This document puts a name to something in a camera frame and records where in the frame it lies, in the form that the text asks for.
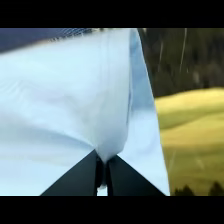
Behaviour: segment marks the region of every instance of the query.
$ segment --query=yellow-green grass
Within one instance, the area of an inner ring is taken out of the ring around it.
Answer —
[[[197,90],[156,99],[171,192],[188,185],[207,195],[224,187],[224,90]]]

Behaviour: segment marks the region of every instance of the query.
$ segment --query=blurred background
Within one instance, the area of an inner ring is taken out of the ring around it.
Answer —
[[[224,28],[139,28],[171,194],[224,196]]]

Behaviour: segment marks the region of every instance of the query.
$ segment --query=green field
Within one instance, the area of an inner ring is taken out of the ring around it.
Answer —
[[[156,99],[170,188],[188,185],[208,195],[224,187],[224,89],[196,90]]]

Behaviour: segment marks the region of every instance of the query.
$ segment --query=white fabric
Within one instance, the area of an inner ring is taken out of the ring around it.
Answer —
[[[137,31],[0,55],[0,195],[40,195],[93,149],[169,195]]]

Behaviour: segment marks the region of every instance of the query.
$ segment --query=grassy field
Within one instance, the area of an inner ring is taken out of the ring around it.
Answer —
[[[208,195],[224,187],[224,89],[196,90],[156,99],[171,192],[188,185]]]

